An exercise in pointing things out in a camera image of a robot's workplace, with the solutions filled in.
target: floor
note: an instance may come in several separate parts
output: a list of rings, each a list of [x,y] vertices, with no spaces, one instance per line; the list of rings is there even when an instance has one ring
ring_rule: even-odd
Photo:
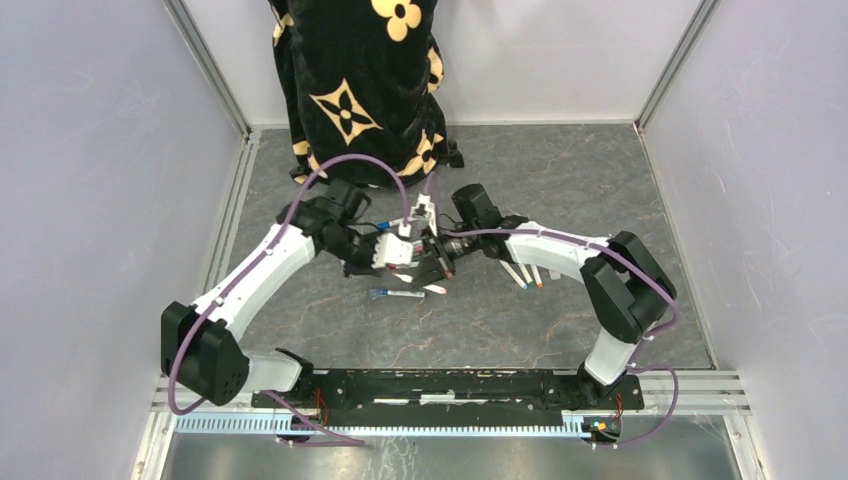
[[[628,417],[639,433],[656,423]],[[163,479],[741,479],[721,417],[676,417],[650,442],[592,453],[565,438],[368,438],[362,448],[289,449],[263,435],[178,434]]]
[[[456,127],[449,135],[459,142],[466,168],[436,171],[441,211],[454,213],[450,194],[479,182],[502,212],[550,228],[591,236],[636,233],[675,282],[684,313],[677,327],[647,346],[644,361],[711,366],[659,191],[630,125]],[[263,132],[230,268],[294,198],[299,186],[288,175],[291,152],[287,131]],[[369,194],[374,205],[367,220],[400,216],[396,193]],[[477,254],[460,260],[457,276],[444,282],[448,295],[372,300],[370,288],[403,284],[393,277],[345,279],[339,261],[323,254],[269,300],[242,346],[284,347],[318,367],[576,368],[600,326],[581,284],[545,280],[542,289],[521,290],[497,262]]]

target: marker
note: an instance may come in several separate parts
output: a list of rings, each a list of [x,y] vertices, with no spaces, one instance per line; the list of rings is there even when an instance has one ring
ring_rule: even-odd
[[[542,276],[539,275],[539,267],[536,265],[530,265],[530,270],[533,271],[533,280],[536,280],[536,286],[539,288],[544,287],[545,285],[542,283]]]
[[[527,271],[527,267],[525,267],[523,263],[518,266],[521,267],[521,274],[524,275],[524,280],[526,280],[527,283],[533,283],[533,278],[530,276],[530,272]]]
[[[512,277],[513,280],[515,280],[515,283],[517,283],[519,287],[526,290],[527,284],[524,283],[523,280],[521,280],[521,277],[518,276],[518,273],[516,273],[516,271],[508,263],[504,262],[503,260],[501,260],[500,262],[501,266],[504,267],[504,270],[506,270],[506,273],[508,273],[509,276]]]
[[[408,290],[387,290],[385,288],[371,289],[371,298],[377,297],[412,297],[425,298],[427,294],[424,292],[410,292]]]
[[[395,219],[395,220],[390,220],[388,222],[378,223],[377,228],[379,228],[380,230],[388,230],[392,227],[396,227],[396,226],[400,225],[401,223],[403,223],[403,219],[398,218],[398,219]]]
[[[402,273],[396,273],[396,277],[400,279],[401,282],[412,283],[411,275],[404,275]],[[447,295],[448,290],[445,287],[440,287],[438,285],[425,285],[424,290],[429,290],[433,293],[438,293],[439,295]]]

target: black and gold blanket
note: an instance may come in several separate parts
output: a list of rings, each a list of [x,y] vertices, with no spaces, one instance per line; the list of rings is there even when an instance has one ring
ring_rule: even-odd
[[[444,77],[430,31],[436,1],[270,0],[295,181],[344,153],[377,157],[406,184],[439,163],[462,166],[433,97]],[[327,174],[357,185],[394,185],[364,162],[342,163]]]

